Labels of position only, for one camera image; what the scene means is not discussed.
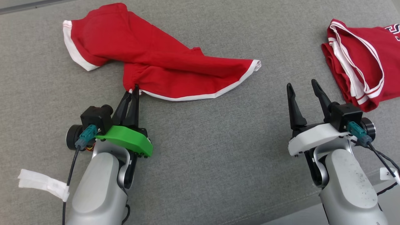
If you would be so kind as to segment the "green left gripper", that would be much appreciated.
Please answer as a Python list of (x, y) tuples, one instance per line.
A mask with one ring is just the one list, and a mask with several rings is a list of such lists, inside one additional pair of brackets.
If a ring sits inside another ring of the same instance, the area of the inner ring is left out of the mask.
[(139, 85), (135, 84), (132, 92), (125, 92), (116, 111), (113, 114), (113, 126), (106, 134), (97, 134), (99, 140), (106, 140), (112, 144), (123, 147), (145, 157), (153, 155), (153, 144), (144, 134), (130, 128), (138, 128), (139, 125)]

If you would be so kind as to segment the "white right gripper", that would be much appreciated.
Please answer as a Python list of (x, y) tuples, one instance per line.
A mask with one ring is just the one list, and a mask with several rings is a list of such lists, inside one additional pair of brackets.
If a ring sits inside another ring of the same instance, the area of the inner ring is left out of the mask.
[[(291, 139), (288, 144), (288, 151), (291, 156), (305, 153), (308, 150), (315, 149), (317, 154), (333, 152), (336, 149), (345, 149), (352, 153), (354, 143), (351, 140), (349, 132), (339, 132), (330, 123), (331, 112), (329, 105), (330, 99), (323, 91), (316, 79), (311, 80), (315, 96), (319, 99), (323, 114), (324, 123), (317, 125), (307, 131), (298, 134)], [(288, 110), (290, 118), (290, 127), (293, 131), (306, 127), (307, 121), (302, 116), (297, 105), (296, 94), (291, 83), (286, 85)]]

